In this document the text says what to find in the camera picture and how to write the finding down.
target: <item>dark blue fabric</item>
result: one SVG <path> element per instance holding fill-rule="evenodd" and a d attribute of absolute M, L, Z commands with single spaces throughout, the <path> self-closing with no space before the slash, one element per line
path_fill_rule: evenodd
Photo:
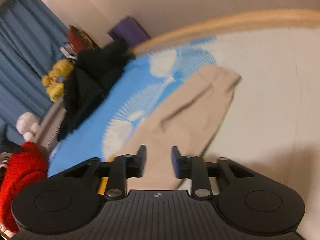
<path fill-rule="evenodd" d="M 22 143 L 18 117 L 42 117 L 51 102 L 41 84 L 52 65 L 63 58 L 68 28 L 40 0 L 7 0 L 0 7 L 0 125 L 8 138 Z"/>

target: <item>metal screw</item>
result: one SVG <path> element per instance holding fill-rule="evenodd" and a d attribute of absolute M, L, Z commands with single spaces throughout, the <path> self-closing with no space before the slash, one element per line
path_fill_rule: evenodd
<path fill-rule="evenodd" d="M 112 188 L 112 189 L 109 189 L 106 192 L 106 194 L 107 194 L 108 197 L 119 197 L 119 196 L 121 196 L 122 191 L 117 189 L 117 188 Z"/>
<path fill-rule="evenodd" d="M 197 189 L 195 191 L 195 194 L 197 197 L 207 197 L 210 195 L 210 191 L 205 188 L 201 188 L 201 189 Z"/>

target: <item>bed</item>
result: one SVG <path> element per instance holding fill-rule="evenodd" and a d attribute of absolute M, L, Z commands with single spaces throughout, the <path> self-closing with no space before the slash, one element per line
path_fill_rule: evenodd
<path fill-rule="evenodd" d="M 49 175 L 91 157 L 112 157 L 157 105 L 209 62 L 238 72 L 242 81 L 204 159 L 225 156 L 295 189 L 306 203 L 298 232 L 318 240 L 319 48 L 320 12 L 297 9 L 236 14 L 153 38 L 133 49 L 138 59 L 109 97 L 55 148 Z M 188 49 L 194 57 L 179 54 Z M 180 66 L 195 61 L 177 71 L 177 59 Z M 165 86 L 168 72 L 180 75 L 180 83 Z"/>

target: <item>blue bedsheet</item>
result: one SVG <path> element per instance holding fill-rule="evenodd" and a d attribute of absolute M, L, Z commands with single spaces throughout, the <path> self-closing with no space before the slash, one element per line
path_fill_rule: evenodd
<path fill-rule="evenodd" d="M 215 37 L 165 49 L 132 60 L 109 96 L 50 158 L 48 176 L 92 157 L 107 160 L 128 140 L 139 123 L 203 64 L 215 64 L 201 48 Z"/>

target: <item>beige pants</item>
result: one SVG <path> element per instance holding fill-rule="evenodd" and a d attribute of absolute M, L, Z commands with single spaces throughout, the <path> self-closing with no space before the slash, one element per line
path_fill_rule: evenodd
<path fill-rule="evenodd" d="M 205 64 L 170 95 L 142 124 L 118 153 L 135 154 L 147 147 L 143 177 L 128 180 L 128 189 L 174 189 L 171 148 L 182 155 L 201 155 L 216 133 L 240 76 Z"/>

